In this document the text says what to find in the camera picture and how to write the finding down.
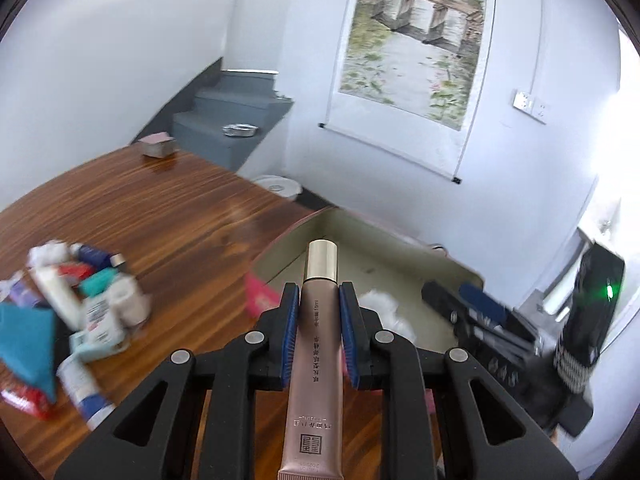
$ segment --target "landscape painting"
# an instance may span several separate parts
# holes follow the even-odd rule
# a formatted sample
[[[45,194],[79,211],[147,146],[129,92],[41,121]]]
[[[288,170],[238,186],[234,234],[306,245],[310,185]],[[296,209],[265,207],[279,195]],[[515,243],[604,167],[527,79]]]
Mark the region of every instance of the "landscape painting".
[[[486,0],[357,0],[339,92],[452,128],[463,121],[481,51]]]

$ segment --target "square logo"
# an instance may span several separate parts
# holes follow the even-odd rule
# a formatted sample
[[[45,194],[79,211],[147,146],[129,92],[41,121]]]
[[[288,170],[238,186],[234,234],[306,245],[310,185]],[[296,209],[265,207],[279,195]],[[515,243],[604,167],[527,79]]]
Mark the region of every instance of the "square logo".
[[[300,453],[319,455],[322,453],[322,437],[319,435],[300,435]]]

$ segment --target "silver screw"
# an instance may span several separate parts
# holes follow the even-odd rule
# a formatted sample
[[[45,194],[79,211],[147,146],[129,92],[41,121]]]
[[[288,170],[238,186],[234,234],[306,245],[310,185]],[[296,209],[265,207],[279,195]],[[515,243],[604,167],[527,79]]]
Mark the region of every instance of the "silver screw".
[[[264,334],[262,332],[254,330],[253,332],[249,332],[246,336],[244,336],[244,340],[251,345],[257,345],[258,343],[264,341]]]
[[[381,330],[376,333],[376,341],[379,343],[391,343],[394,340],[394,335],[389,330]]]
[[[449,357],[451,357],[452,361],[463,363],[469,358],[469,354],[462,348],[454,348],[449,352]]]
[[[171,361],[177,365],[183,365],[191,359],[191,355],[186,350],[176,350],[171,354]]]

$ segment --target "gold cap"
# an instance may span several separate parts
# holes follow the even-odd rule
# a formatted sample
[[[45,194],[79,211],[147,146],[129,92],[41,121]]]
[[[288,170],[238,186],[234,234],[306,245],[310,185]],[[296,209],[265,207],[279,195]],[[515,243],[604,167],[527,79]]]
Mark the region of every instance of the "gold cap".
[[[338,282],[338,246],[329,240],[315,240],[309,244],[305,281],[313,278]]]

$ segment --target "wood grain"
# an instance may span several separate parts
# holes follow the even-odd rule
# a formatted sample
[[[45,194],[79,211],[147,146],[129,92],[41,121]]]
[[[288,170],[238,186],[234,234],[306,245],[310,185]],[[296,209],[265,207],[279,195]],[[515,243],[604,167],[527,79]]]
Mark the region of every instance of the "wood grain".
[[[174,349],[222,348],[249,330],[242,277],[273,239],[309,213],[189,153],[165,160],[135,147],[102,156],[35,189],[0,213],[0,278],[23,267],[28,249],[52,238],[125,255],[152,295],[153,315],[130,348],[90,364],[116,404]],[[51,421],[0,404],[0,418],[46,479],[88,430],[62,390]],[[286,394],[259,392],[256,478],[275,479]],[[378,477],[380,406],[346,386],[344,473]]]

